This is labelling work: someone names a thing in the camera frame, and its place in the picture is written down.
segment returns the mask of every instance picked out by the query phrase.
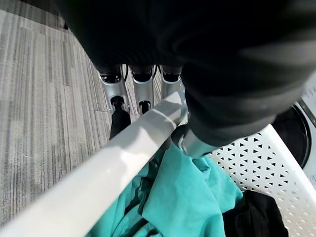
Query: gray carpet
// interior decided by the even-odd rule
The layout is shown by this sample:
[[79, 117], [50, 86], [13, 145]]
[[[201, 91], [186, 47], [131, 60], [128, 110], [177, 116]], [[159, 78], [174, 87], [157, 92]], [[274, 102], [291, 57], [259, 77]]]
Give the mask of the gray carpet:
[[[63, 24], [24, 2], [0, 1], [0, 226], [109, 138], [97, 72]], [[156, 103], [159, 88], [157, 74]], [[136, 120], [130, 74], [127, 89]]]

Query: black fabric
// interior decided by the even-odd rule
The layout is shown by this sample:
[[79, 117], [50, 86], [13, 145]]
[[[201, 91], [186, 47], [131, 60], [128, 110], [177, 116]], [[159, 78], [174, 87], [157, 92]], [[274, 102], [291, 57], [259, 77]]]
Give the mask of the black fabric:
[[257, 192], [245, 191], [223, 219], [226, 237], [288, 237], [276, 201]]
[[211, 145], [264, 128], [315, 70], [314, 0], [54, 1], [101, 73], [183, 66], [189, 126]]
[[130, 115], [124, 110], [115, 110], [112, 114], [112, 124], [110, 131], [110, 139], [114, 138], [121, 131], [126, 129], [131, 124]]

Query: white rail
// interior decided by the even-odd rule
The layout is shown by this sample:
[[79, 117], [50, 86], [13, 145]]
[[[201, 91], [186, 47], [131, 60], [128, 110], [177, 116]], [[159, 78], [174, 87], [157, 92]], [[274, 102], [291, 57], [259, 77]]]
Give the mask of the white rail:
[[141, 116], [0, 231], [0, 237], [85, 235], [186, 116], [184, 91]]

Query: teal cloth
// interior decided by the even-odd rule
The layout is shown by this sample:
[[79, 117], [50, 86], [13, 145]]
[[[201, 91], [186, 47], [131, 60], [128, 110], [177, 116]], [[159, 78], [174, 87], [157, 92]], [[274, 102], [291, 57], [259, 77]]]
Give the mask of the teal cloth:
[[158, 151], [87, 237], [224, 237], [222, 213], [242, 192], [208, 156]]

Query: laundry basket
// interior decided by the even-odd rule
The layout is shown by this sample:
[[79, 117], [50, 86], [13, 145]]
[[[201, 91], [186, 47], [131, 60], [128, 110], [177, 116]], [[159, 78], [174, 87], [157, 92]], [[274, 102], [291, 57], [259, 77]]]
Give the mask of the laundry basket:
[[242, 190], [272, 196], [291, 237], [316, 237], [316, 191], [271, 125], [210, 156]]

